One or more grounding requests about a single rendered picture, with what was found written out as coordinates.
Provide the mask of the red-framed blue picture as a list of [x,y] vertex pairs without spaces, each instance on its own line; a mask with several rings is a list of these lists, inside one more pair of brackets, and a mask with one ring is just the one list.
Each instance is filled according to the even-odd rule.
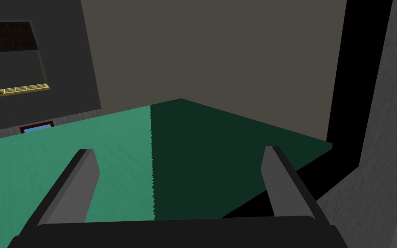
[[46,122],[42,122],[42,123],[36,123],[36,124],[27,125],[27,126],[22,126],[19,128],[19,130],[20,130],[20,133],[29,133],[29,132],[36,131],[36,130],[47,129],[50,127],[54,127],[53,121],[46,121]]

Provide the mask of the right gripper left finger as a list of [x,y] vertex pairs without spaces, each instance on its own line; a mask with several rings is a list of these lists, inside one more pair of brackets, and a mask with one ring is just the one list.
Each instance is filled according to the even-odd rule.
[[28,219],[26,230],[44,224],[83,223],[99,175],[94,150],[78,150]]

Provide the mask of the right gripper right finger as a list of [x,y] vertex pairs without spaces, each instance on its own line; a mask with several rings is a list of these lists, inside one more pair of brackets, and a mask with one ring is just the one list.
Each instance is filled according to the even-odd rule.
[[309,216],[321,224],[330,225],[309,189],[278,146],[265,147],[261,175],[276,217]]

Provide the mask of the dark window with yellow sill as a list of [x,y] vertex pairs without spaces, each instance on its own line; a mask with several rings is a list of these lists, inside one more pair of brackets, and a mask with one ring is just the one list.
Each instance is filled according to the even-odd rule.
[[49,89],[31,23],[0,22],[0,98]]

